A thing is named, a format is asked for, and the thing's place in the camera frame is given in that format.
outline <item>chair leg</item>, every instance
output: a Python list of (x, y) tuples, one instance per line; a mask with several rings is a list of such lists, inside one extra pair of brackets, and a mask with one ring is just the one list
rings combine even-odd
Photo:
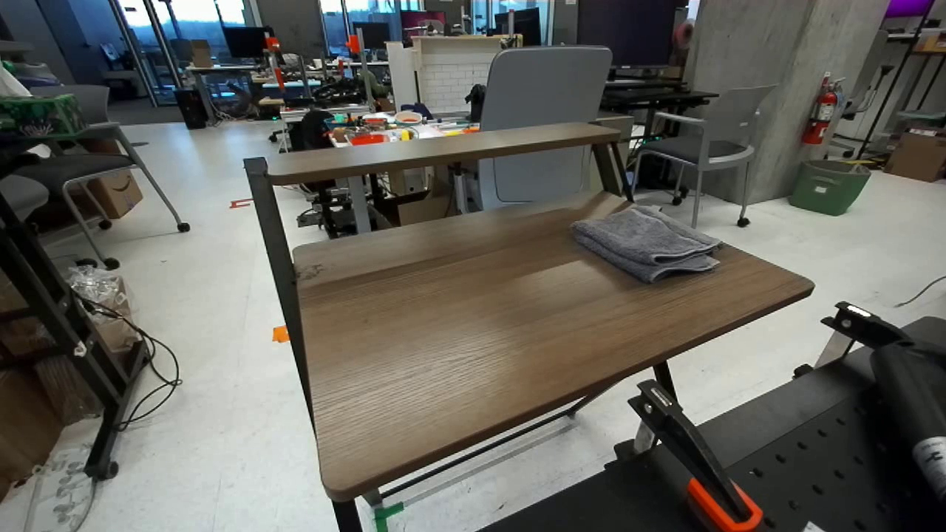
[(87, 197), (91, 200), (91, 207), (94, 207), (99, 216), (102, 216), (99, 228), (102, 228), (102, 231), (109, 231), (109, 228), (112, 228), (112, 219), (108, 216), (108, 207), (102, 207), (102, 200), (91, 195), (90, 179), (82, 179), (82, 192), (87, 192)]
[(739, 210), (739, 228), (749, 228), (752, 221), (749, 221), (749, 216), (745, 216), (745, 210), (749, 210), (749, 163), (745, 164), (739, 164), (739, 172), (742, 172), (742, 210)]
[(638, 182), (643, 182), (643, 163), (644, 163), (644, 150), (638, 148), (638, 153), (637, 153), (637, 158), (634, 158), (634, 182), (626, 182), (629, 185), (629, 195), (637, 197), (638, 195)]
[(672, 164), (675, 172), (675, 204), (687, 200), (687, 185), (684, 185), (684, 164)]
[(694, 164), (694, 167), (699, 167), (699, 195), (693, 197), (693, 221), (688, 221), (688, 228), (700, 225), (700, 197), (705, 197), (705, 164)]
[(87, 234), (90, 249), (99, 257), (99, 262), (103, 262), (108, 269), (118, 269), (118, 260), (103, 257), (102, 249), (94, 246), (94, 235), (91, 235), (78, 200), (72, 197), (72, 182), (69, 179), (62, 182), (62, 197), (66, 197), (66, 207), (72, 210), (72, 216), (79, 221), (79, 231)]
[(190, 221), (181, 219), (181, 212), (176, 210), (171, 197), (167, 195), (167, 188), (155, 179), (152, 167), (146, 164), (146, 158), (139, 156), (139, 150), (128, 142), (125, 130), (118, 127), (118, 145), (121, 150), (143, 167), (143, 173), (147, 178), (152, 188), (159, 195), (159, 200), (171, 210), (179, 234), (190, 231)]

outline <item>office chair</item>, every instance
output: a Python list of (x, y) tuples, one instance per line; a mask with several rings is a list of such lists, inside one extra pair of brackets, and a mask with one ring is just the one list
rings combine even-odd
[[(694, 200), (693, 200), (693, 228), (699, 228), (700, 219), (700, 195), (705, 195), (705, 173), (706, 172), (724, 172), (739, 167), (739, 185), (742, 185), (742, 210), (739, 210), (739, 228), (749, 225), (749, 163), (753, 156), (752, 132), (759, 117), (759, 105), (771, 88), (737, 88), (721, 96), (715, 96), (705, 116), (675, 116), (675, 113), (656, 113), (665, 120), (678, 120), (681, 127), (688, 127), (693, 132), (675, 135), (675, 138), (653, 138), (638, 148), (637, 167), (644, 167), (644, 156), (662, 156), (678, 164), (694, 167)], [(678, 172), (675, 185), (675, 204), (687, 197), (684, 188), (684, 172)]]
[(29, 219), (34, 210), (45, 207), (51, 200), (47, 185), (26, 179), (26, 178), (0, 178), (0, 195), (11, 207), (17, 219)]
[[(609, 48), (521, 48), (492, 62), (483, 130), (591, 120), (613, 67)], [(586, 192), (591, 156), (564, 148), (480, 163), (480, 207), (555, 200)]]
[(143, 173), (147, 178), (147, 182), (159, 195), (159, 200), (170, 207), (170, 212), (171, 212), (171, 219), (179, 225), (179, 234), (190, 231), (190, 225), (179, 216), (176, 204), (159, 188), (159, 182), (155, 179), (155, 173), (147, 172), (147, 164), (143, 163), (136, 148), (121, 132), (118, 120), (108, 120), (109, 88), (103, 88), (103, 86), (66, 86), (66, 88), (41, 88), (37, 95), (74, 95), (78, 110), (79, 110), (79, 120), (82, 120), (82, 130), (74, 138), (78, 142), (82, 142), (82, 138), (108, 138), (108, 142), (118, 142), (118, 148), (125, 150), (125, 153), (62, 153), (60, 148), (53, 148), (56, 153), (51, 158), (41, 158), (37, 164), (25, 164), (25, 167), (16, 172), (22, 178), (45, 182), (53, 195), (60, 195), (66, 200), (72, 216), (79, 221), (79, 231), (87, 234), (94, 257), (108, 269), (118, 269), (118, 260), (103, 257), (102, 249), (94, 246), (94, 235), (91, 235), (91, 231), (87, 225), (87, 216), (74, 204), (74, 195), (72, 195), (74, 185), (82, 185), (87, 197), (102, 212), (102, 228), (108, 231), (108, 228), (112, 228), (112, 221), (108, 219), (108, 212), (99, 204), (99, 197), (90, 192), (90, 182), (99, 179), (99, 178), (125, 173), (128, 167), (136, 164), (136, 167), (143, 167)]

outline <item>floor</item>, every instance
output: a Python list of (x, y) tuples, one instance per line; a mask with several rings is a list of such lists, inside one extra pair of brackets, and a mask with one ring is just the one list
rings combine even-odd
[[(121, 473), (99, 487), (90, 532), (334, 528), (289, 345), (272, 343), (280, 312), (255, 210), (239, 204), (248, 197), (242, 156), (276, 156), (269, 130), (272, 123), (236, 120), (210, 130), (128, 127), (133, 142), (147, 142), (139, 153), (192, 221), (192, 234), (176, 234), (170, 212), (143, 182), (146, 200), (116, 221), (102, 246), (121, 260), (133, 318), (181, 355), (183, 388), (118, 441)], [(280, 188), (280, 204), (292, 228), (306, 200)], [(752, 228), (739, 231), (737, 207), (706, 197), (706, 234), (813, 278), (816, 291), (675, 358), (688, 416), (711, 419), (810, 364), (827, 340), (819, 318), (835, 312), (836, 300), (858, 300), (900, 325), (943, 315), (946, 284), (895, 308), (946, 275), (943, 207), (946, 182), (876, 173), (841, 219), (765, 200), (752, 207)], [(292, 228), (289, 240), (322, 234)], [(82, 253), (82, 243), (66, 234), (53, 252), (69, 262)], [(613, 447), (637, 430), (626, 407), (634, 393), (634, 380), (625, 380), (573, 423), (554, 423), (446, 479), (399, 494), (390, 516), (380, 522), (419, 532), (480, 528), (597, 473)]]

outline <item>red fire extinguisher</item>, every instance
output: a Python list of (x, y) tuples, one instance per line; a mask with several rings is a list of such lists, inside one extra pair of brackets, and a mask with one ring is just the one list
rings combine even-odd
[(816, 96), (816, 105), (813, 105), (813, 113), (807, 117), (807, 127), (804, 127), (804, 135), (802, 135), (804, 145), (823, 145), (826, 142), (826, 132), (827, 132), (827, 127), (835, 120), (836, 99), (841, 99), (836, 92), (841, 92), (841, 86), (830, 82), (830, 74), (826, 74), (823, 92)]
[(263, 48), (269, 52), (269, 67), (272, 67), (276, 86), (285, 92), (286, 88), (286, 74), (280, 67), (285, 45), (278, 42), (276, 31), (267, 31)]

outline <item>storage bin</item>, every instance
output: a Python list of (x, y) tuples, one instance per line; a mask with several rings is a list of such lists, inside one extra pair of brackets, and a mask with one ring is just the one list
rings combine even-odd
[(807, 158), (798, 167), (789, 204), (844, 216), (866, 185), (870, 167), (844, 158)]

